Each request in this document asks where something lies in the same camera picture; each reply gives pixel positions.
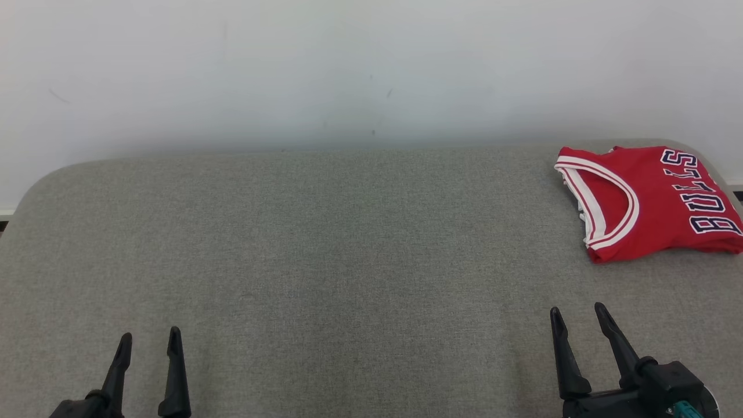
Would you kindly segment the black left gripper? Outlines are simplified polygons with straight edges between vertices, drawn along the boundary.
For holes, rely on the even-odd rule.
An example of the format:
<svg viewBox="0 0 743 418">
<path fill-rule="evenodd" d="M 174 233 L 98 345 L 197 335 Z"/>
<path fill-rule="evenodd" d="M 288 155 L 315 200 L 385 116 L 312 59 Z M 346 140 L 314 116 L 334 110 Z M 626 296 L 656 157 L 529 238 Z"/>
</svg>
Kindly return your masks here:
<svg viewBox="0 0 743 418">
<path fill-rule="evenodd" d="M 167 346 L 169 370 L 165 383 L 165 396 L 157 407 L 159 418 L 191 418 L 189 389 L 183 353 L 181 331 L 172 326 Z M 49 418 L 124 418 L 122 413 L 125 373 L 132 359 L 132 334 L 120 339 L 102 388 L 91 391 L 87 399 L 64 400 Z"/>
</svg>

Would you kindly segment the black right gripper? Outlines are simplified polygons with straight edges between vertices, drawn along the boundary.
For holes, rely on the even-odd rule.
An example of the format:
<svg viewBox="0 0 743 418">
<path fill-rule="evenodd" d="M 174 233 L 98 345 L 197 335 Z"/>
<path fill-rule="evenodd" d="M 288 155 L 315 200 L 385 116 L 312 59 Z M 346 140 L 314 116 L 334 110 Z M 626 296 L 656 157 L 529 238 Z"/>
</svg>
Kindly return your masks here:
<svg viewBox="0 0 743 418">
<path fill-rule="evenodd" d="M 550 310 L 550 325 L 554 342 L 554 359 L 562 399 L 562 418 L 659 418 L 669 407 L 669 390 L 639 388 L 643 383 L 641 369 L 656 365 L 655 358 L 639 357 L 620 326 L 602 302 L 595 302 L 594 310 L 603 336 L 608 339 L 620 371 L 622 390 L 592 394 L 591 384 L 579 370 L 569 344 L 568 328 L 559 308 Z"/>
</svg>

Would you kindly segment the red jersey with white sleeves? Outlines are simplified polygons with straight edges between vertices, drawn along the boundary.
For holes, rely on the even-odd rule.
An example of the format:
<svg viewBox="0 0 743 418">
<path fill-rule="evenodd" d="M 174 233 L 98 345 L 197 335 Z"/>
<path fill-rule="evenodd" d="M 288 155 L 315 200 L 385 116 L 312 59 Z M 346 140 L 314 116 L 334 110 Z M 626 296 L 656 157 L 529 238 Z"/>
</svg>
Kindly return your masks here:
<svg viewBox="0 0 743 418">
<path fill-rule="evenodd" d="M 595 264 L 668 249 L 743 253 L 743 219 L 702 161 L 668 146 L 563 147 L 554 169 L 578 204 Z"/>
</svg>

